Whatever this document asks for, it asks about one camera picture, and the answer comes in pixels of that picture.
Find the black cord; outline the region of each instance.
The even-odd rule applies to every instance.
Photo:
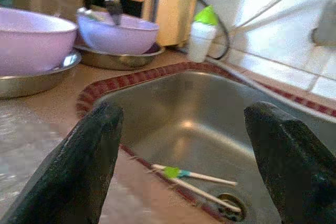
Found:
[[[209,6],[204,0],[198,0],[198,1],[204,6]],[[221,28],[223,29],[225,42],[226,42],[226,48],[225,48],[225,50],[224,50],[224,52],[222,53],[221,56],[219,56],[218,58],[214,58],[215,60],[220,60],[224,56],[226,56],[226,54],[228,53],[229,48],[230,48],[229,32],[227,31],[226,26],[224,25],[224,23],[221,21],[221,19],[219,17],[218,17],[218,22],[219,22],[219,25],[221,26]]]

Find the purple bowl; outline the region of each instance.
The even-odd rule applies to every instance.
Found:
[[[0,76],[48,71],[72,49],[77,25],[65,19],[0,7]]]
[[[155,23],[122,15],[121,25],[116,26],[108,13],[94,13],[105,21],[77,15],[80,34],[92,49],[116,55],[140,55],[156,41],[159,26]]]

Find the sink basin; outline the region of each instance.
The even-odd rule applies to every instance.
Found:
[[[271,102],[307,124],[333,153],[336,125],[315,118],[261,91],[200,71],[185,71],[109,93],[103,101],[124,109],[122,143],[150,163],[238,182],[236,187],[183,178],[243,208],[239,216],[208,202],[223,221],[281,223],[259,174],[245,129],[244,108]],[[201,203],[204,198],[195,196]]]

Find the stainless steel sink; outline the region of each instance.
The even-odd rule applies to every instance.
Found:
[[[215,74],[177,73],[107,94],[95,105],[103,101],[124,108],[123,144],[148,162],[237,181],[238,185],[231,187],[184,178],[216,197],[243,206],[244,216],[234,216],[210,203],[223,220],[281,223],[245,130],[246,106],[257,101],[275,104],[305,122],[336,153],[334,123]]]

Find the white container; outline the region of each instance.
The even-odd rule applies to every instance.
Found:
[[[194,22],[191,26],[189,38],[188,60],[203,62],[215,36],[215,26]]]

